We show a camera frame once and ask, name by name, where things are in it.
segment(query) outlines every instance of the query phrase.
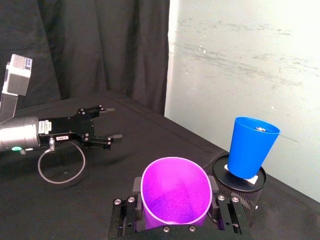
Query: pink plastic cup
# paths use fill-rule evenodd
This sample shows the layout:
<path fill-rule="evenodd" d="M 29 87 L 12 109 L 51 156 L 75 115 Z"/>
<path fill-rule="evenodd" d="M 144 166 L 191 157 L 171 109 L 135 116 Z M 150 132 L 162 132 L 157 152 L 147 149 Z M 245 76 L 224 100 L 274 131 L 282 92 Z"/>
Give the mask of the pink plastic cup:
<path fill-rule="evenodd" d="M 193 161 L 164 157 L 152 162 L 141 180 L 145 227 L 201 226 L 212 201 L 205 171 Z"/>

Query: black tablecloth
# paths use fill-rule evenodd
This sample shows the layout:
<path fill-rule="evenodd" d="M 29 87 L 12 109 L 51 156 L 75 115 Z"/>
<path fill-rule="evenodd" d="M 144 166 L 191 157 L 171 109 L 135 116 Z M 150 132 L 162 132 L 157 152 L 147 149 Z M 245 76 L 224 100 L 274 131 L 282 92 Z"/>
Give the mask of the black tablecloth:
<path fill-rule="evenodd" d="M 95 134 L 123 134 L 123 140 L 110 151 L 85 149 L 87 166 L 76 184 L 65 187 L 45 182 L 37 170 L 42 151 L 0 153 L 0 239 L 107 239 L 113 199 L 128 197 L 134 178 L 149 163 L 162 157 L 183 157 L 211 174 L 212 162 L 226 154 L 112 92 L 31 107 L 18 112 L 18 117 L 72 116 L 78 108 L 99 104 L 116 112 L 95 118 Z M 257 240 L 319 239 L 320 204 L 269 177 L 251 233 Z"/>

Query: black fabric backdrop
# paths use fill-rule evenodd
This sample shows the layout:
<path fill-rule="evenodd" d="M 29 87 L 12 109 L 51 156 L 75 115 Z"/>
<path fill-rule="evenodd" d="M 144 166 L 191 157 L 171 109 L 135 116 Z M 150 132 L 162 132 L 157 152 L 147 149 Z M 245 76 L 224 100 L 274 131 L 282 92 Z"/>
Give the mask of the black fabric backdrop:
<path fill-rule="evenodd" d="M 1 0 L 0 86 L 33 59 L 18 108 L 111 90 L 164 113 L 169 0 Z"/>

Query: white wall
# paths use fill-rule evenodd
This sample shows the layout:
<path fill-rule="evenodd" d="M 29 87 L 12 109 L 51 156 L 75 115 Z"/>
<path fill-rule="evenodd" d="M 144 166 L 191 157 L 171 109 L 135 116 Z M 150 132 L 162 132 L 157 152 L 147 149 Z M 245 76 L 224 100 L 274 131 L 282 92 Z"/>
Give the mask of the white wall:
<path fill-rule="evenodd" d="M 320 202 L 320 3 L 171 0 L 165 116 L 229 150 L 237 116 L 281 129 L 265 170 Z"/>

